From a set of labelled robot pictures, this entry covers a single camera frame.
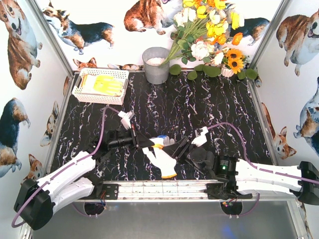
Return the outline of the white glove orange cuff top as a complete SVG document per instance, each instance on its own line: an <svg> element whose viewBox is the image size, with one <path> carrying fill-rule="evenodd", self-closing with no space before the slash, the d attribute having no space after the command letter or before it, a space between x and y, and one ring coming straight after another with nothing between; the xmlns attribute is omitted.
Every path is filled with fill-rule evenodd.
<svg viewBox="0 0 319 239"><path fill-rule="evenodd" d="M150 140L154 143L153 151L150 150L150 147L145 147L142 149L144 155L147 156L153 166L160 169L162 179L175 177L177 175L174 169L176 160L164 152L166 146L175 144L174 139L167 135L159 135Z"/></svg>

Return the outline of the white glove orange cuff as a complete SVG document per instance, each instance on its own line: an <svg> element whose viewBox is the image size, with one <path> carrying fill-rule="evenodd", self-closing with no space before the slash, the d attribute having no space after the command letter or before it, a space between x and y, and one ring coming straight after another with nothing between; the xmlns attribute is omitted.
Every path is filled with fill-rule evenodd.
<svg viewBox="0 0 319 239"><path fill-rule="evenodd" d="M82 94L119 97L124 83L108 75L86 75L81 83Z"/></svg>
<svg viewBox="0 0 319 239"><path fill-rule="evenodd" d="M174 139L167 135L159 135L150 140L154 143L153 151L150 150L150 147L145 147L142 149L144 155L147 156L153 166L160 169L162 179L175 177L177 175L174 169L176 160L164 152L166 146L175 144Z"/></svg>

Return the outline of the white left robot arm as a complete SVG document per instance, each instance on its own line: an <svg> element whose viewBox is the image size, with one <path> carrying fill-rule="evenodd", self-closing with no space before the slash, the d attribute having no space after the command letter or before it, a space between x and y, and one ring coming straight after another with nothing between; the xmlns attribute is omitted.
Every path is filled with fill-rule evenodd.
<svg viewBox="0 0 319 239"><path fill-rule="evenodd" d="M29 178L22 183L13 207L14 219L21 217L33 230L42 228L61 208L92 194L95 184L88 178L88 173L112 150L150 146L154 143L137 132L134 125L127 130L103 129L100 136L68 163L42 178Z"/></svg>

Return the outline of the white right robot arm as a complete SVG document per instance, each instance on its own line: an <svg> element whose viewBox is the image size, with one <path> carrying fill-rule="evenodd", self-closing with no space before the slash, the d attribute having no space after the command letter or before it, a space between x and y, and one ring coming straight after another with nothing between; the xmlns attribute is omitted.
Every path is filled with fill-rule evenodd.
<svg viewBox="0 0 319 239"><path fill-rule="evenodd" d="M163 151L214 180L203 190L209 199L251 199L254 194L265 193L295 196L304 204L319 204L319 172L310 162L283 167L253 164L236 157L214 155L187 138L165 146Z"/></svg>

